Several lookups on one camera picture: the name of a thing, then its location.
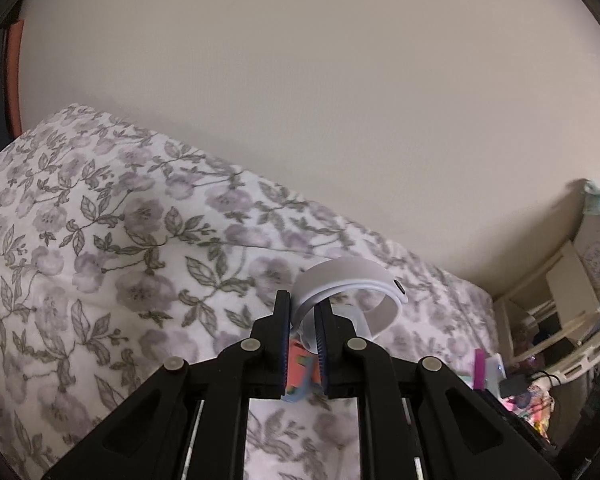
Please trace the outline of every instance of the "white watch strap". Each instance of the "white watch strap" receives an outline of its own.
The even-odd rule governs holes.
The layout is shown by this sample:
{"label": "white watch strap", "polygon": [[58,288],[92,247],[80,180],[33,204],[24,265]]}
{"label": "white watch strap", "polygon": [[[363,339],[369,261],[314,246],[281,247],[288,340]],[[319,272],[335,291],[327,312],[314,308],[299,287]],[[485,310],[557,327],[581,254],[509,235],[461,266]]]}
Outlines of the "white watch strap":
{"label": "white watch strap", "polygon": [[[369,330],[368,323],[366,322],[365,313],[362,312],[358,307],[351,305],[333,305],[333,313],[336,316],[346,317],[353,323],[353,328],[356,331],[358,337],[364,339],[373,340],[374,336]],[[298,330],[300,342],[309,352],[313,354],[318,353],[318,343],[315,337],[315,317],[314,311],[310,310],[304,319],[300,323],[300,329]]]}
{"label": "white watch strap", "polygon": [[387,329],[407,302],[404,289],[384,267],[364,258],[338,258],[300,274],[291,288],[291,329],[297,332],[307,313],[325,298],[352,289],[378,290],[384,299],[364,312],[373,337]]}

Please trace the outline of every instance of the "bed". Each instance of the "bed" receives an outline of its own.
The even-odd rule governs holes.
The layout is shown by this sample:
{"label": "bed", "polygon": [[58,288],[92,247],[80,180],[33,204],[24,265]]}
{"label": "bed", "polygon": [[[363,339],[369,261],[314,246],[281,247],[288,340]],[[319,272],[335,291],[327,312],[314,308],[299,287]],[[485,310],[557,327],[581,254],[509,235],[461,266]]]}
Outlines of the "bed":
{"label": "bed", "polygon": [[[1,453],[39,479],[167,356],[215,357],[299,272],[355,254],[407,291],[391,354],[467,373],[496,349],[487,293],[377,232],[110,114],[54,114],[0,153]],[[350,399],[253,401],[246,478],[357,478],[357,432]]]}

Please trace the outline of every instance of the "white wall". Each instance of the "white wall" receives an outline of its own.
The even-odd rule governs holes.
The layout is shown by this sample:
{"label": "white wall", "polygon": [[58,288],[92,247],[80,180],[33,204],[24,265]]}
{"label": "white wall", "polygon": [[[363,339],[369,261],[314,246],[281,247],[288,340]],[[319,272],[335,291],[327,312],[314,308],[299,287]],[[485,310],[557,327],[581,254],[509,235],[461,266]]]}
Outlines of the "white wall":
{"label": "white wall", "polygon": [[26,0],[26,127],[71,102],[286,184],[497,292],[600,184],[580,0]]}

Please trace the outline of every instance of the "colorful item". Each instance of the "colorful item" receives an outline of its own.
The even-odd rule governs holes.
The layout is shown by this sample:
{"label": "colorful item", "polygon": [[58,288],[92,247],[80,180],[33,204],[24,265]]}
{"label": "colorful item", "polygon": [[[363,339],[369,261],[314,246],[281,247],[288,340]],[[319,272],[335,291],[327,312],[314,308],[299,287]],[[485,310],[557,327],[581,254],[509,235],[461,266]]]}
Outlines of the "colorful item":
{"label": "colorful item", "polygon": [[296,402],[308,394],[314,384],[320,385],[318,356],[306,350],[297,339],[289,340],[289,361],[286,372],[286,402]]}
{"label": "colorful item", "polygon": [[524,394],[508,397],[502,403],[510,412],[526,420],[538,433],[549,440],[547,430],[555,400],[547,391],[532,384]]}

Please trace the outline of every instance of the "black cable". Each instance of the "black cable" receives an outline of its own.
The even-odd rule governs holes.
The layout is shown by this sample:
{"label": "black cable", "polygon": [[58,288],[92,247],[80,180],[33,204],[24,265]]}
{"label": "black cable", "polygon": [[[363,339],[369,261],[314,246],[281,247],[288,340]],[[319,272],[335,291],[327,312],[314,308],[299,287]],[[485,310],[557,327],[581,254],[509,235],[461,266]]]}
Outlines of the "black cable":
{"label": "black cable", "polygon": [[549,377],[549,381],[551,381],[551,378],[554,378],[556,381],[558,381],[558,386],[562,386],[562,381],[558,378],[558,376],[553,375],[553,374],[548,374],[547,372],[545,372],[544,370],[538,370],[536,372],[534,372],[536,374],[543,374],[547,377]]}

